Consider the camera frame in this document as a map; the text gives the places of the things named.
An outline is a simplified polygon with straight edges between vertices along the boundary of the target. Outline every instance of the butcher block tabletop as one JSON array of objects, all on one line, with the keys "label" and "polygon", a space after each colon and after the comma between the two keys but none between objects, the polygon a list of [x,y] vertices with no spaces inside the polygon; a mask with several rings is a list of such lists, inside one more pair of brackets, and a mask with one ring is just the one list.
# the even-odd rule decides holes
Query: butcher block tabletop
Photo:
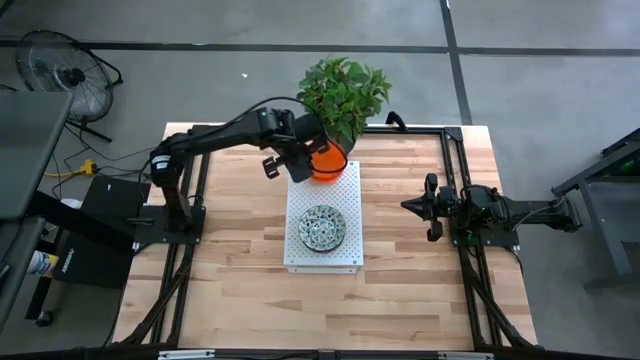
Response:
[{"label": "butcher block tabletop", "polygon": [[[206,124],[169,123],[164,135],[193,125]],[[500,189],[489,130],[462,131],[472,183]],[[270,154],[252,146],[211,154],[206,223],[191,270],[181,348],[472,349],[460,262],[446,220],[445,235],[430,243],[429,223],[400,207],[424,193],[427,173],[444,182],[437,136],[365,135],[349,155],[360,161],[361,173],[364,266],[357,275],[287,272],[287,173],[282,167],[280,177],[265,177],[262,160]],[[455,151],[452,160],[460,187]],[[198,157],[190,194],[199,164]],[[160,189],[152,189],[150,202],[164,203]],[[129,335],[157,299],[167,248],[150,245],[134,258],[114,341]],[[518,263],[504,249],[486,253],[496,302],[535,343]],[[163,339],[173,308],[172,300]],[[489,339],[482,305],[479,313]]]}]

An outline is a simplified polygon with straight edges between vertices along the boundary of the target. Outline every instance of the concrete floor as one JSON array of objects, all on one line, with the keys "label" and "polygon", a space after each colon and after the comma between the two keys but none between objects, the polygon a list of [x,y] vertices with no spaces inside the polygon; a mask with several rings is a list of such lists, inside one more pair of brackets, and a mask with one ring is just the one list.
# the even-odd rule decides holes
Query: concrete floor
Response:
[{"label": "concrete floor", "polygon": [[[460,46],[640,47],[640,2],[634,0],[450,0],[450,6]],[[0,19],[0,34],[20,35],[34,28],[106,41],[447,43],[437,0],[20,0]],[[125,79],[111,112],[95,125],[115,141],[89,140],[111,155],[154,146],[168,121],[223,121],[262,98],[295,94],[304,69],[329,55],[97,53],[119,67]],[[399,112],[410,123],[461,123],[447,55],[347,55],[387,71],[394,88],[385,110]],[[489,126],[504,192],[514,199],[551,198],[551,186],[640,124],[640,58],[463,56],[461,63],[473,122]],[[22,87],[13,50],[0,50],[0,83]],[[64,135],[56,154],[62,159],[77,149],[77,140]],[[117,166],[138,168],[145,159],[141,155]],[[53,184],[47,179],[41,186]],[[64,187],[64,196],[82,197],[87,188],[88,181],[73,180]],[[580,199],[575,200],[586,220]],[[640,357],[639,294],[587,295],[582,289],[586,281],[612,272],[604,244],[590,224],[575,234],[536,226],[518,232],[540,344]],[[102,344],[115,316],[117,291],[68,286],[57,321],[37,328],[21,319],[34,285],[25,282],[23,301],[0,335],[0,352]]]}]

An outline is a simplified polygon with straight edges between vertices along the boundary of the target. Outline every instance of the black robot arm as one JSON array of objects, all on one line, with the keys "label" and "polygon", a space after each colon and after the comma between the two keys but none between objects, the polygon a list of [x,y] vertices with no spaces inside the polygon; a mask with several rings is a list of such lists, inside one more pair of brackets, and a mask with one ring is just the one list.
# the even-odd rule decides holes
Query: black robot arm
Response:
[{"label": "black robot arm", "polygon": [[451,186],[439,187],[439,193],[437,189],[437,176],[428,174],[425,194],[401,203],[403,208],[431,222],[429,241],[437,241],[443,235],[438,218],[452,219],[457,229],[473,235],[481,230],[510,232],[521,224],[544,224],[566,232],[582,226],[575,205],[564,196],[551,201],[514,201],[484,185],[467,186],[460,191],[460,197]]},{"label": "black robot arm", "polygon": [[312,174],[311,154],[327,149],[322,122],[307,114],[295,118],[289,110],[260,108],[219,127],[205,127],[174,134],[150,154],[151,180],[162,188],[166,200],[165,230],[189,232],[192,215],[187,198],[178,189],[186,161],[197,155],[250,144],[272,148],[279,155],[263,161],[265,174],[272,179],[285,165],[291,178],[300,182]]}]

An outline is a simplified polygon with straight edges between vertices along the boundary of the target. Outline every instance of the orange flower pot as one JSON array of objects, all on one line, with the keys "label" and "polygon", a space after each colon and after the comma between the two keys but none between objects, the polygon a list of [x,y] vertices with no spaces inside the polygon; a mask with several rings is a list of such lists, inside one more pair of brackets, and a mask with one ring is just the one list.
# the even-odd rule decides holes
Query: orange flower pot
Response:
[{"label": "orange flower pot", "polygon": [[314,169],[311,178],[314,181],[333,184],[338,180],[344,171],[344,162],[346,161],[343,152],[338,146],[333,141],[329,141],[329,150],[323,154],[316,152],[311,155],[311,163]]}]

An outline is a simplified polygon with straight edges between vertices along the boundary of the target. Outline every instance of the blue and white bowl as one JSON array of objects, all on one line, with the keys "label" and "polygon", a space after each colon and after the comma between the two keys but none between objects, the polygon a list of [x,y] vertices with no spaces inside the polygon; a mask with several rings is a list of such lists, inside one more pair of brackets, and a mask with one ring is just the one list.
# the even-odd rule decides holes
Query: blue and white bowl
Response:
[{"label": "blue and white bowl", "polygon": [[317,253],[328,253],[337,249],[347,233],[347,224],[342,214],[327,205],[310,208],[298,222],[298,233],[304,246]]}]

